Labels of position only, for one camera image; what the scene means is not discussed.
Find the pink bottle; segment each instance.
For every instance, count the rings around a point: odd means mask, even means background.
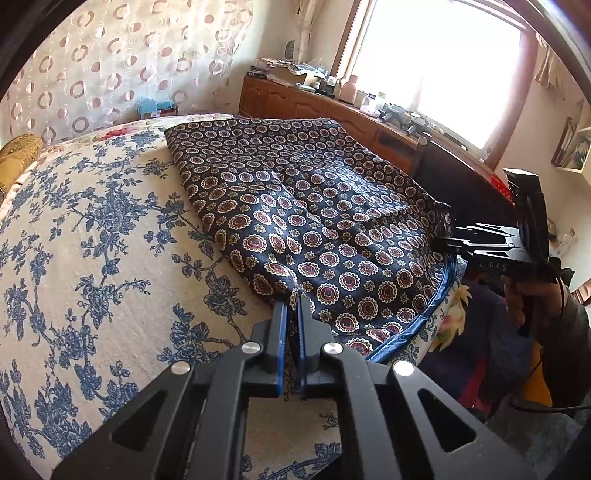
[[[340,91],[339,100],[353,105],[357,96],[357,75],[351,75],[349,81],[343,85]]]

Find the picture frame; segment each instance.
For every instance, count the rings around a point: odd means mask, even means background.
[[[564,124],[564,129],[562,132],[562,136],[560,137],[560,142],[556,147],[556,151],[554,152],[554,156],[552,157],[552,165],[557,167],[562,166],[562,161],[564,160],[564,155],[573,140],[573,137],[576,133],[575,125],[573,123],[573,119],[568,117],[566,119],[566,123]]]
[[[572,170],[582,170],[591,149],[591,139],[583,137],[576,144],[574,150],[561,162],[561,167]]]

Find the blue piping edge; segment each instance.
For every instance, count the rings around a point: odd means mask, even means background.
[[[457,257],[455,255],[445,256],[445,271],[441,283],[439,284],[435,295],[429,302],[429,305],[418,315],[413,323],[400,335],[389,338],[373,352],[369,353],[365,359],[376,363],[386,363],[400,347],[406,345],[418,333],[421,327],[431,318],[431,315],[437,310],[441,302],[447,296],[450,288],[456,281],[457,276]]]

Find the hand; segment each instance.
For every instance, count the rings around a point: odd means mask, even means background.
[[[564,303],[570,295],[561,280],[558,283],[546,283],[539,281],[520,281],[515,282],[509,277],[502,277],[505,290],[505,300],[507,302],[507,312],[509,317],[518,325],[525,323],[523,313],[523,296],[537,297],[538,314],[545,317],[556,318],[562,312]]]

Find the sleeve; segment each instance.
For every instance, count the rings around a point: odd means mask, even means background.
[[[584,307],[569,295],[562,318],[548,322],[537,340],[552,406],[580,405],[591,387],[591,329]]]

